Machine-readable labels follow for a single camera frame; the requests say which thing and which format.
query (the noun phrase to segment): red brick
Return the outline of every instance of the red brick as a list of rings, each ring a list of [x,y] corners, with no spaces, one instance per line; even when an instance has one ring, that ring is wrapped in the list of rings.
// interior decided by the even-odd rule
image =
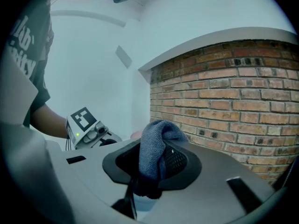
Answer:
[[[164,107],[164,106],[159,106],[157,108],[159,112],[163,113],[171,113],[171,114],[180,114],[181,109],[180,108],[172,108],[172,107]]]
[[[256,69],[255,68],[239,68],[239,76],[241,77],[256,77]]]
[[[168,79],[171,79],[171,78],[173,78],[173,71],[162,74],[162,80],[168,80]]]
[[[157,111],[157,106],[151,105],[150,106],[150,111]]]
[[[151,118],[149,119],[150,122],[153,122],[153,121],[156,121],[156,120],[159,120],[159,119],[154,118],[154,117],[151,117]]]
[[[293,157],[289,157],[289,159],[288,159],[288,161],[286,163],[288,163],[288,164],[293,163],[295,161],[296,157],[297,157],[297,155],[293,156]]]
[[[272,68],[267,68],[267,67],[263,67],[263,68],[257,68],[257,72],[258,75],[261,77],[272,77]]]
[[[237,78],[231,79],[230,81],[231,87],[266,87],[266,83],[264,79],[255,79],[255,78]]]
[[[219,100],[211,101],[211,109],[229,110],[229,108],[230,108],[229,101],[219,101]]]
[[[196,127],[189,125],[182,125],[181,130],[186,133],[196,134]]]
[[[182,109],[182,115],[197,117],[197,109]]]
[[[281,79],[268,79],[269,88],[283,89],[283,80]]]
[[[200,99],[177,99],[175,105],[181,107],[208,108],[209,101]]]
[[[201,98],[231,98],[238,99],[240,93],[238,90],[225,89],[225,90],[200,90],[199,97]]]
[[[288,166],[258,166],[258,165],[254,165],[252,167],[253,172],[256,173],[275,173],[275,172],[284,172],[286,171],[288,168]]]
[[[155,118],[160,118],[160,119],[162,118],[162,115],[159,112],[150,112],[150,116]]]
[[[247,87],[256,87],[256,88],[263,88],[266,86],[266,80],[265,79],[246,79]]]
[[[218,52],[218,51],[222,51],[223,48],[221,45],[214,45],[214,46],[209,46],[204,48],[204,52],[205,54],[209,54],[209,53],[214,53],[214,52]]]
[[[162,72],[166,73],[177,69],[179,69],[179,63],[166,63],[164,64]]]
[[[211,70],[199,73],[199,80],[216,79],[221,77],[236,77],[237,75],[236,69]]]
[[[261,148],[226,144],[225,151],[239,154],[257,155]]]
[[[243,154],[232,154],[232,158],[236,159],[241,163],[246,163],[249,157]]]
[[[174,100],[163,100],[163,106],[174,106]]]
[[[288,115],[281,114],[261,114],[261,124],[286,125],[289,122]]]
[[[221,131],[228,131],[228,122],[219,122],[219,121],[210,121],[209,122],[210,129],[217,129]]]
[[[167,119],[167,120],[173,121],[173,115],[162,113],[162,119]]]
[[[162,105],[162,100],[151,100],[150,104],[151,105]]]
[[[291,115],[289,124],[290,125],[299,125],[299,115]]]
[[[281,56],[282,58],[285,58],[285,59],[290,59],[292,60],[292,55],[289,51],[281,51]]]
[[[249,56],[249,50],[246,49],[237,49],[234,50],[234,56]]]
[[[275,165],[277,158],[249,157],[247,162],[250,164]]]
[[[207,64],[209,70],[225,68],[225,61],[213,61]]]
[[[205,145],[206,144],[206,139],[198,136],[192,136],[191,141],[193,143],[199,144],[199,145]]]
[[[157,99],[157,94],[151,94],[150,99]]]
[[[194,119],[194,118],[188,118],[183,116],[175,116],[174,121],[186,125],[192,125],[192,126],[203,127],[203,128],[207,126],[207,121],[203,119]]]
[[[267,127],[260,125],[230,124],[230,131],[237,133],[266,135]]]
[[[299,135],[299,126],[283,127],[281,135]]]
[[[284,143],[284,146],[292,146],[295,144],[295,140],[296,138],[294,137],[286,137],[285,138],[285,143]]]
[[[227,50],[227,51],[217,52],[217,53],[213,53],[213,54],[198,56],[196,58],[196,63],[219,60],[219,59],[224,59],[224,58],[228,58],[231,56],[232,56],[232,53],[229,50]]]
[[[151,83],[150,84],[150,88],[152,89],[152,88],[157,88],[158,87],[158,84],[157,83]]]
[[[173,79],[169,79],[169,80],[165,80],[159,83],[159,86],[167,86],[167,85],[171,85],[171,84],[177,84],[181,82],[181,77],[177,77],[177,78],[173,78]]]
[[[228,79],[218,79],[210,81],[210,88],[227,88],[229,87]]]
[[[247,48],[247,47],[256,47],[256,43],[254,41],[237,41],[237,42],[227,42],[222,46],[224,49]]]
[[[191,89],[206,89],[208,87],[208,82],[207,81],[199,81],[199,82],[193,82],[190,83]]]
[[[281,133],[281,127],[278,126],[269,126],[267,135],[271,136],[280,136]]]
[[[225,112],[225,111],[211,111],[200,110],[199,117],[205,119],[217,119],[225,121],[238,121],[240,114],[238,112]]]
[[[230,80],[231,87],[246,87],[246,79],[238,78]]]
[[[207,129],[198,129],[197,135],[204,136],[210,139],[215,139],[223,142],[235,142],[236,135],[233,133],[223,133]]]
[[[180,75],[191,74],[191,73],[200,72],[203,70],[206,70],[206,65],[201,63],[201,64],[183,68]]]
[[[183,90],[189,90],[189,89],[191,89],[190,83],[176,84],[174,86],[174,90],[176,90],[176,91],[183,91]]]
[[[289,91],[262,90],[262,98],[268,100],[290,100]]]
[[[247,136],[247,135],[238,135],[237,143],[240,144],[254,144],[255,137],[254,136]]]
[[[290,155],[295,154],[296,148],[294,147],[279,147],[275,151],[275,155]]]
[[[162,87],[157,87],[157,88],[153,88],[150,90],[150,93],[151,94],[156,94],[156,93],[161,93],[163,90],[162,90]]]
[[[281,68],[287,68],[292,70],[297,70],[299,63],[295,61],[288,61],[288,60],[279,60],[279,65]]]
[[[261,48],[278,48],[278,42],[272,41],[256,41],[256,45]]]
[[[242,165],[244,165],[244,167],[248,168],[249,170],[252,169],[252,165],[248,165],[248,164],[244,164],[244,163]]]
[[[276,149],[275,147],[263,147],[259,155],[274,156],[275,149]]]
[[[269,56],[269,57],[280,57],[280,53],[277,50],[268,49],[252,49],[250,51],[252,56]]]
[[[183,92],[184,98],[198,98],[198,91],[185,91]]]
[[[261,178],[266,180],[276,180],[278,179],[281,174],[258,174]]]
[[[181,68],[189,67],[195,64],[195,57],[191,57],[181,61]]]
[[[271,112],[284,112],[285,104],[282,102],[271,102]]]
[[[242,113],[241,114],[241,122],[257,124],[258,123],[258,114]]]
[[[285,142],[285,138],[282,137],[257,137],[256,138],[256,145],[261,146],[283,146]]]
[[[287,70],[289,79],[298,80],[298,74],[295,70]]]
[[[299,61],[298,53],[292,53],[292,57],[293,57],[294,61]]]
[[[286,103],[285,104],[285,112],[287,112],[287,113],[298,113],[299,112],[299,104]]]
[[[174,85],[163,87],[163,92],[169,92],[169,91],[174,91]]]
[[[270,104],[266,101],[233,101],[233,110],[269,111]]]
[[[289,161],[289,158],[278,158],[276,164],[287,164]]]
[[[198,80],[198,74],[191,74],[182,77],[182,82]]]
[[[217,142],[217,141],[214,141],[214,140],[207,140],[206,141],[206,146],[210,147],[210,148],[213,148],[213,149],[222,150],[224,144],[222,142]]]
[[[299,90],[299,81],[295,80],[284,80],[285,89]]]
[[[274,66],[274,67],[279,66],[278,61],[276,59],[264,58],[263,60],[264,60],[265,66]]]
[[[259,90],[244,89],[241,90],[241,97],[242,99],[260,99],[261,95]]]
[[[172,93],[162,93],[158,94],[158,99],[178,99],[182,98],[182,94],[180,92],[172,92]]]

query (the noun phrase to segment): black slot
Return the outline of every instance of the black slot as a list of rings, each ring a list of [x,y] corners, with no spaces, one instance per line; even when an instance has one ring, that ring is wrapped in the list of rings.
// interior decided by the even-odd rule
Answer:
[[[83,157],[83,156],[77,156],[77,157],[69,158],[69,159],[66,159],[66,160],[67,160],[67,162],[68,162],[69,164],[72,164],[72,163],[76,163],[76,162],[83,161],[83,160],[85,160],[85,159],[86,159],[86,158]]]
[[[230,188],[248,213],[258,208],[262,202],[239,177],[227,180]]]

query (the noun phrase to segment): wall ledge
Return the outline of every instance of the wall ledge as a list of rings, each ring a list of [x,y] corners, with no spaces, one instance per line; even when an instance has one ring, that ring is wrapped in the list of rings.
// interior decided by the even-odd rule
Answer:
[[[281,29],[263,27],[232,28],[212,32],[182,43],[141,65],[139,70],[150,70],[173,57],[197,48],[236,40],[277,40],[295,45],[299,44],[296,34]]]

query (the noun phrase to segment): gray microfiber cloth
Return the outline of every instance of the gray microfiber cloth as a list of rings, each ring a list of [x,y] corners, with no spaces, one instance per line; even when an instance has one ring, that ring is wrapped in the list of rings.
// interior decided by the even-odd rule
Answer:
[[[142,132],[139,152],[139,174],[150,182],[165,179],[165,162],[162,156],[166,145],[162,139],[188,141],[185,134],[168,120],[149,123]]]

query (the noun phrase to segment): black mesh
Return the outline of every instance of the black mesh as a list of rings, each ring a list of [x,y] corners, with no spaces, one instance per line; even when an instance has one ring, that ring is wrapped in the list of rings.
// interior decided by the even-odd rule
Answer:
[[[140,144],[122,153],[116,158],[116,165],[133,179],[138,176]]]
[[[116,165],[132,178],[138,176],[139,150],[140,144],[122,153],[116,159]],[[170,178],[178,174],[187,165],[187,158],[170,146],[166,146],[163,157],[166,167],[165,178]]]
[[[170,146],[166,146],[163,157],[166,167],[166,178],[180,173],[187,166],[187,158],[185,155]]]

